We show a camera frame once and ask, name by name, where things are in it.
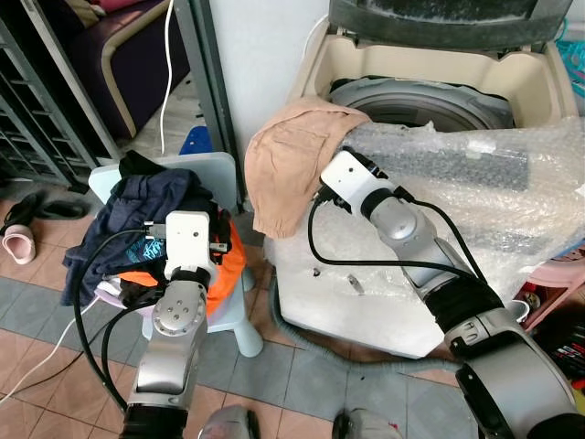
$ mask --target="white cable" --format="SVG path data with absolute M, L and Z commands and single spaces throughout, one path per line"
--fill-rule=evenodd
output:
M 168 101 L 168 96 L 171 94 L 171 83 L 173 82 L 173 66 L 171 64 L 171 49 L 169 48 L 168 43 L 168 28 L 171 23 L 171 15 L 173 14 L 173 3 L 175 0 L 170 0 L 168 2 L 168 9 L 166 11 L 166 19 L 165 19 L 165 56 L 166 56 L 166 67 L 168 68 L 168 82 L 166 83 L 166 92 L 165 92 L 165 99 L 163 100 L 163 106 L 161 107 L 161 122 L 160 122 L 160 130 L 161 130 L 161 155 L 165 153 L 165 128 L 163 127 L 164 119 L 165 119 L 165 110 L 166 110 L 166 103 Z
M 81 315 L 83 316 L 85 313 L 87 313 L 92 306 L 94 306 L 98 300 L 100 300 L 99 297 L 96 297 L 95 299 L 93 299 L 91 301 L 91 303 L 89 305 L 87 305 L 85 307 L 85 309 L 83 311 L 81 311 Z M 8 401 L 8 398 L 10 398 L 12 395 L 14 395 L 14 393 L 16 392 L 16 389 L 18 389 L 20 387 L 20 385 L 30 376 L 32 375 L 38 368 L 40 368 L 43 364 L 45 364 L 47 361 L 49 361 L 53 355 L 55 355 L 55 352 L 57 352 L 57 349 L 59 348 L 59 346 L 61 345 L 61 343 L 63 342 L 63 339 L 65 338 L 65 336 L 67 335 L 67 332 L 69 331 L 69 329 L 71 328 L 71 326 L 75 323 L 75 318 L 73 320 L 71 320 L 67 326 L 65 327 L 65 330 L 63 331 L 63 334 L 61 334 L 61 337 L 59 338 L 57 345 L 55 345 L 55 347 L 53 348 L 53 350 L 51 351 L 50 354 L 48 354 L 48 357 L 46 357 L 45 359 L 43 359 L 40 363 L 38 363 L 33 369 L 29 370 L 27 372 L 27 374 L 22 377 L 22 379 L 18 382 L 18 384 L 2 399 L 0 400 L 0 405 L 2 405 L 3 403 L 5 403 L 6 401 Z
M 313 25 L 313 27 L 311 28 L 311 30 L 309 31 L 309 35 L 307 35 L 307 39 L 304 41 L 303 57 L 301 58 L 301 60 L 303 60 L 304 56 L 307 54 L 307 49 L 309 48 L 309 42 L 311 41 L 311 37 L 313 36 L 314 31 L 317 30 L 317 28 L 319 26 L 321 26 L 321 23 L 323 23 L 328 17 L 329 17 L 329 15 L 328 14 L 325 14 L 324 16 L 322 16 L 321 18 L 319 18 L 317 20 L 317 22 Z

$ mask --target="dark blue clothing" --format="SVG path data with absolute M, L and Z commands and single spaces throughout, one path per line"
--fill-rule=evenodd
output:
M 73 305 L 73 280 L 98 246 L 121 230 L 141 229 L 145 221 L 165 223 L 173 210 L 205 211 L 210 218 L 216 205 L 212 195 L 201 186 L 198 176 L 186 169 L 168 169 L 152 176 L 122 179 L 113 189 L 107 204 L 88 228 L 83 242 L 68 249 L 63 264 L 68 267 L 63 305 Z M 140 233 L 115 238 L 98 255 L 83 278 L 81 304 L 88 304 L 105 274 L 130 271 L 152 261 L 166 259 L 162 241 L 148 241 Z

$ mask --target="gray hose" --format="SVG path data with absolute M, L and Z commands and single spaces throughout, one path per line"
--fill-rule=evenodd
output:
M 431 369 L 443 369 L 450 372 L 455 372 L 461 367 L 460 364 L 453 363 L 448 359 L 403 359 L 401 361 L 377 361 L 368 363 L 346 359 L 340 355 L 337 355 L 331 349 L 325 348 L 314 343 L 313 341 L 308 340 L 301 334 L 299 327 L 291 325 L 290 323 L 286 322 L 284 318 L 282 318 L 281 303 L 278 296 L 278 285 L 275 279 L 272 279 L 272 283 L 269 288 L 269 295 L 272 320 L 276 324 L 276 327 L 278 327 L 286 337 L 290 338 L 300 347 L 321 355 L 342 369 L 351 369 L 357 373 L 395 372 L 409 374 Z

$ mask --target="slipper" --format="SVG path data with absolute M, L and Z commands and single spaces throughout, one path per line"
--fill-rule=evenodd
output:
M 87 208 L 78 201 L 55 200 L 42 206 L 36 216 L 43 220 L 78 220 L 87 213 Z
M 22 224 L 15 224 L 6 229 L 2 246 L 20 265 L 31 262 L 37 255 L 33 232 Z
M 16 203 L 6 214 L 4 218 L 4 226 L 0 229 L 0 236 L 5 235 L 5 231 L 10 226 L 15 224 L 22 224 L 27 226 L 35 216 L 35 210 L 43 201 L 45 194 L 43 192 L 36 192 L 27 195 L 22 201 Z

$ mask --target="white plastic chair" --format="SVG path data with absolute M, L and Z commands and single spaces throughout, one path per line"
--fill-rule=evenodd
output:
M 237 207 L 236 164 L 227 153 L 208 153 L 180 155 L 155 159 L 157 164 L 168 168 L 183 168 L 194 171 L 204 187 L 213 193 L 214 200 L 223 208 L 235 211 Z M 118 165 L 98 167 L 91 171 L 89 184 L 91 190 L 105 204 L 110 197 L 112 188 L 121 176 Z M 262 351 L 262 338 L 252 326 L 246 315 L 244 291 L 253 286 L 253 276 L 249 269 L 245 269 L 238 285 L 232 294 L 209 317 L 207 332 L 234 331 L 238 348 L 244 357 L 256 357 Z M 105 302 L 124 308 L 122 303 L 113 296 L 105 297 Z M 150 314 L 152 310 L 141 313 L 143 315 L 143 335 L 150 339 L 153 333 Z

